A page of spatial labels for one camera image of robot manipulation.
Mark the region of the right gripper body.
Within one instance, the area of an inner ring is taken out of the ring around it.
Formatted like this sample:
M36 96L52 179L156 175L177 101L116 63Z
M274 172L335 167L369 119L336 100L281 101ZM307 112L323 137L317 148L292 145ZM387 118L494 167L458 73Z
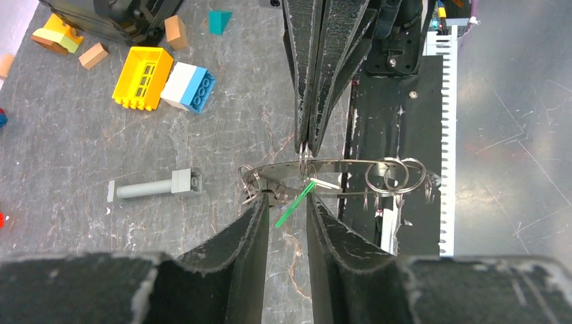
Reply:
M435 0L382 1L366 58L371 76L410 76L419 70Z

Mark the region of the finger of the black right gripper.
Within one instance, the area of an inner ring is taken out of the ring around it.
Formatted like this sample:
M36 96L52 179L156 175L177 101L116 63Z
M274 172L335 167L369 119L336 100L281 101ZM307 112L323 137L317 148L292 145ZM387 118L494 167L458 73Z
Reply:
M336 81L342 81L343 68L379 11L380 1L323 4L308 121L308 148L313 156L322 146L335 99L343 92L336 89Z
M314 79L323 14L322 1L284 1L283 42L294 89L295 151L309 147L314 112Z

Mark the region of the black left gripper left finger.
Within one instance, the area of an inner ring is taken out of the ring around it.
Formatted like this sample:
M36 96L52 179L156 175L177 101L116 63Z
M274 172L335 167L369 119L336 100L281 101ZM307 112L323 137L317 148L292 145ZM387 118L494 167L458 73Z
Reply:
M1 262L2 323L259 323L269 207L177 258L162 252L27 254Z

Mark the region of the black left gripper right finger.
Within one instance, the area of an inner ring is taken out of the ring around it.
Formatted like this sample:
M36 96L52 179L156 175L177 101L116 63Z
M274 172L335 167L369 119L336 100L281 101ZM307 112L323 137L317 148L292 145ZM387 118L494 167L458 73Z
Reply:
M571 273L538 256L393 256L307 197L316 323L570 323Z

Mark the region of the silver key with ring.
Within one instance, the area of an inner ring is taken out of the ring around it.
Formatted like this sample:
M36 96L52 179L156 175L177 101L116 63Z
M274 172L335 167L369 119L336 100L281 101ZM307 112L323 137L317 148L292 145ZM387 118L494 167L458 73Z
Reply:
M241 165L237 172L246 195L241 203L242 206L249 205L257 198L265 196L270 208L279 208L286 205L290 198L295 197L295 194L290 193L284 183L262 176L250 165Z

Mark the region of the perforated metal ring plate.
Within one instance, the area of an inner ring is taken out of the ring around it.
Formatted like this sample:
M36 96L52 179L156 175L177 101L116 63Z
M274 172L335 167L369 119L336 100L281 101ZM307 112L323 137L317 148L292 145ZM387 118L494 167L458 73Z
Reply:
M356 196L371 198L380 203L382 198L406 195L424 190L431 203L434 190L441 187L442 177L429 170L420 160L385 157L379 160L360 159L305 159L254 167L264 177L284 183L293 202L310 179L316 181L312 192L331 198Z

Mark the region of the green key tag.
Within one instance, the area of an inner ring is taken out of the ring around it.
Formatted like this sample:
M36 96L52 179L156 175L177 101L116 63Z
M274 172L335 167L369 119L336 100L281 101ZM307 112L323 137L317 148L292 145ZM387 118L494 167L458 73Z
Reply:
M311 178L309 184L302 190L302 192L297 196L294 202L288 207L288 209L284 212L278 222L275 223L276 228L280 228L288 218L294 213L294 211L298 208L299 204L305 199L305 197L313 191L316 187L315 179Z

